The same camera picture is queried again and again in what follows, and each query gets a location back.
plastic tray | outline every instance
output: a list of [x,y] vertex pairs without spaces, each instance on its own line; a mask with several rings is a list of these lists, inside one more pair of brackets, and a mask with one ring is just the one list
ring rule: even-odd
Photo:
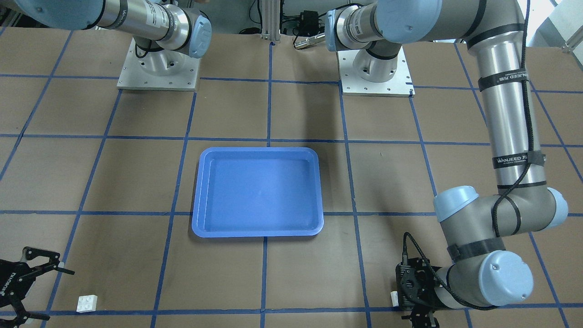
[[192,216],[200,237],[312,236],[324,226],[310,148],[208,148]]

white lego brick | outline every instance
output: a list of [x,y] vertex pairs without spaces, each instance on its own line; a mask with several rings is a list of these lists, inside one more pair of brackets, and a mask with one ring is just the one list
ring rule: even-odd
[[97,296],[86,295],[79,296],[79,302],[77,302],[77,312],[94,312],[97,309]]
[[391,292],[391,301],[393,302],[393,306],[399,306],[399,295],[397,291]]

black cable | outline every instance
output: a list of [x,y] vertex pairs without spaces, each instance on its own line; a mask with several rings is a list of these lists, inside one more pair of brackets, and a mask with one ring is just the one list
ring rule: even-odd
[[251,3],[251,6],[249,7],[249,19],[250,19],[252,22],[254,22],[255,24],[261,24],[261,23],[259,23],[259,22],[256,22],[256,21],[254,21],[254,20],[253,20],[253,18],[251,18],[251,10],[253,9],[253,5],[255,5],[256,1],[257,1],[257,0],[254,0],[254,1]]
[[257,12],[259,13],[259,24],[263,28],[263,16],[261,15],[261,5],[259,4],[261,0],[257,0]]
[[[531,13],[531,0],[526,0],[526,15],[524,17],[524,31],[522,32],[522,57],[520,60],[520,68],[525,69],[526,63],[526,29],[528,28],[528,19]],[[528,151],[534,151],[534,132],[532,127],[532,117],[531,117],[531,109],[530,105],[528,104],[528,81],[523,80],[521,81],[522,85],[522,103],[524,105],[524,117],[526,120],[526,133],[528,134]],[[508,195],[518,187],[520,182],[524,179],[528,170],[531,168],[531,164],[527,163],[524,166],[524,170],[520,174],[520,177],[510,186],[510,188],[506,189],[506,191],[500,195],[500,197],[494,203],[492,207],[492,228],[494,229],[494,233],[496,237],[500,237],[500,229],[498,227],[498,206],[502,203],[502,200],[508,197]]]
[[210,21],[209,15],[206,14],[206,12],[199,10],[201,12],[201,14],[204,15],[204,17],[206,17],[206,19],[208,19]]
[[423,253],[423,251],[421,250],[421,247],[419,247],[419,244],[417,244],[417,242],[415,241],[415,238],[413,238],[413,236],[409,232],[405,232],[403,234],[403,254],[406,254],[407,253],[407,237],[409,237],[409,239],[411,240],[411,242],[413,243],[413,245],[417,249],[417,252],[419,252],[419,255],[421,255],[421,259],[423,260],[423,263],[425,263],[425,265],[427,266],[427,268],[429,268],[429,270],[431,271],[431,273],[433,274],[433,276],[437,279],[437,281],[441,284],[441,286],[454,298],[454,300],[456,300],[458,303],[460,303],[461,305],[463,305],[465,307],[472,308],[472,309],[476,309],[476,310],[488,311],[488,310],[493,310],[493,309],[497,309],[498,308],[498,306],[494,306],[494,305],[492,305],[492,306],[478,306],[478,305],[474,305],[474,304],[471,304],[468,301],[464,300],[463,298],[461,298],[458,294],[456,294],[443,281],[443,279],[441,279],[441,277],[437,275],[436,271],[433,270],[433,267],[431,266],[431,264],[429,264],[429,260],[427,259],[427,257]]
[[299,35],[298,35],[298,34],[299,34],[299,32],[300,32],[300,31],[299,31],[299,29],[298,29],[297,27],[294,27],[293,29],[291,29],[291,33],[292,33],[293,35],[295,35],[295,36],[296,36],[296,37],[293,39],[293,41],[291,42],[291,45],[292,45],[292,46],[293,46],[293,48],[294,48],[294,49],[296,49],[296,50],[300,50],[300,49],[296,48],[296,41],[297,41],[297,37],[299,36]]
[[[151,40],[148,42],[148,46],[147,46],[147,48],[148,48],[148,49],[151,49],[151,48],[152,48],[152,41],[151,41]],[[136,57],[137,57],[138,59],[143,59],[143,58],[145,58],[145,57],[146,57],[146,55],[148,54],[148,51],[147,51],[147,50],[144,50],[144,54],[143,54],[143,55],[141,55],[141,56],[140,56],[140,55],[138,55],[138,44],[136,43],[136,44],[134,44],[134,54],[136,55]]]
[[[350,3],[350,4],[347,4],[347,5],[342,5],[342,6],[340,6],[340,7],[336,7],[336,8],[334,8],[334,9],[333,9],[333,11],[335,11],[336,9],[342,9],[342,8],[346,8],[346,7],[350,7],[350,6],[354,6],[354,5],[357,5],[357,6],[359,6],[359,7],[364,7],[364,5],[362,5],[362,4],[359,4],[358,2],[352,2],[352,3]],[[325,16],[327,13],[328,13],[328,12],[325,12],[325,13],[323,13],[323,14],[319,15],[318,17],[319,17],[319,18],[320,18],[320,17],[323,17],[323,16]]]

robotic arm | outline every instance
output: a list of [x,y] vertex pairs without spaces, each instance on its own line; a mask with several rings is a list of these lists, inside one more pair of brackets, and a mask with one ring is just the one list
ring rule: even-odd
[[15,0],[39,22],[65,30],[99,26],[136,36],[144,51],[173,50],[201,58],[209,47],[210,21],[193,9],[182,9],[174,0]]
[[369,81],[390,78],[385,68],[374,68],[396,70],[391,60],[403,43],[464,39],[477,59],[499,195],[480,197],[462,186],[435,197],[453,265],[432,267],[424,255],[409,259],[404,244],[396,268],[399,306],[413,311],[404,319],[414,327],[438,327],[437,309],[488,310],[526,299],[532,273],[505,250],[501,237],[552,228],[567,217],[565,199],[546,185],[524,67],[524,30],[515,0],[378,0],[326,15],[328,50],[361,49],[354,64],[365,67],[361,77]]

